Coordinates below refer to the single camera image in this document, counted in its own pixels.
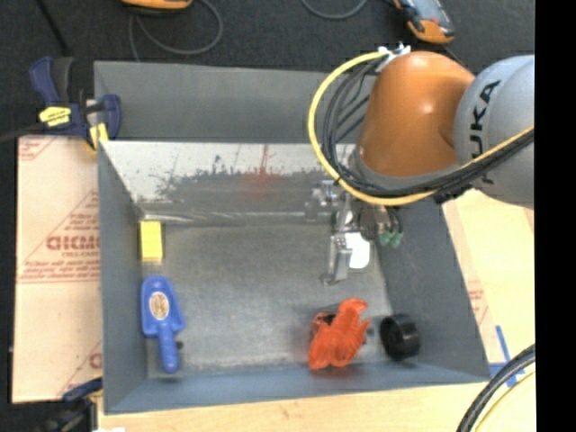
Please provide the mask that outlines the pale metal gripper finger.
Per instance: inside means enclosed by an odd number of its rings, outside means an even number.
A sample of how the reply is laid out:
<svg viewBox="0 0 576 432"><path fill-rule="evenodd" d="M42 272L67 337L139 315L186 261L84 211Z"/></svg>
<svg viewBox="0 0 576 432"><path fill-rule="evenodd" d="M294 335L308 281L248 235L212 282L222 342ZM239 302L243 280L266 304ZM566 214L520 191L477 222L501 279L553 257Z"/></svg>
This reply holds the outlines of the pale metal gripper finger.
<svg viewBox="0 0 576 432"><path fill-rule="evenodd" d="M348 278L351 248L345 235L332 235L328 248L328 265L320 277L324 285L335 285Z"/></svg>
<svg viewBox="0 0 576 432"><path fill-rule="evenodd" d="M352 269L364 269L370 263L371 244L360 233L348 234L348 247L351 249L349 267Z"/></svg>

